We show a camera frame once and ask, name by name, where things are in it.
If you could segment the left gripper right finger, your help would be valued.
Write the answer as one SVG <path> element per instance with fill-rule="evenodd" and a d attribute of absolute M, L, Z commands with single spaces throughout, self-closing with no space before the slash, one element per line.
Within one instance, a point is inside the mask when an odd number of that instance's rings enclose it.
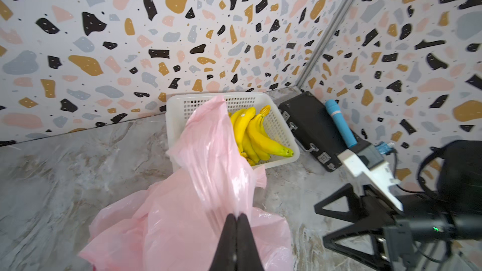
<path fill-rule="evenodd" d="M 236 225 L 236 270 L 264 271 L 247 215 L 242 213 Z"/>

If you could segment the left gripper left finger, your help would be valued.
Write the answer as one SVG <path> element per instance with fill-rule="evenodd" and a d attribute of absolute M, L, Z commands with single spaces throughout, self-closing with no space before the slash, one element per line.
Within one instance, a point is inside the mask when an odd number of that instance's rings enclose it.
<path fill-rule="evenodd" d="M 237 218 L 227 215 L 209 271 L 237 270 Z"/>

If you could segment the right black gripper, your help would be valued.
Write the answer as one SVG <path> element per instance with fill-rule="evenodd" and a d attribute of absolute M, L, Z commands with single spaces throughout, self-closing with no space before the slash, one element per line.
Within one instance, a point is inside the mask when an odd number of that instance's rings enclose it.
<path fill-rule="evenodd" d="M 317 215 L 354 223 L 323 237 L 324 247 L 374 270 L 415 270 L 409 222 L 374 187 L 363 190 L 361 197 L 346 184 L 315 204 Z"/>

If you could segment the pink plastic bag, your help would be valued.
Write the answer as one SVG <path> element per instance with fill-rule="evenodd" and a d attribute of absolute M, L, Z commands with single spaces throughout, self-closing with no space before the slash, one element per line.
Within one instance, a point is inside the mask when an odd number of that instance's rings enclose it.
<path fill-rule="evenodd" d="M 285 218 L 253 206 L 266 170 L 239 154 L 233 127 L 208 120 L 216 97 L 192 115 L 168 151 L 178 165 L 167 179 L 102 209 L 79 256 L 94 270 L 209 270 L 227 215 L 247 215 L 264 270 L 292 270 Z"/>

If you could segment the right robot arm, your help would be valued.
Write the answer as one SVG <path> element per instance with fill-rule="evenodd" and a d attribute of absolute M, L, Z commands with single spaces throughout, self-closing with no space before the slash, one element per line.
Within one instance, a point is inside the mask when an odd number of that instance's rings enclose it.
<path fill-rule="evenodd" d="M 435 189 L 421 174 L 420 191 L 396 196 L 398 181 L 388 164 L 369 169 L 353 152 L 340 155 L 355 183 L 346 184 L 315 205 L 319 215 L 347 222 L 326 235 L 325 248 L 375 270 L 394 270 L 401 262 L 415 270 L 429 243 L 443 242 L 443 265 L 456 240 L 481 238 L 481 142 L 458 140 L 437 149 L 419 170 L 443 160 Z"/>

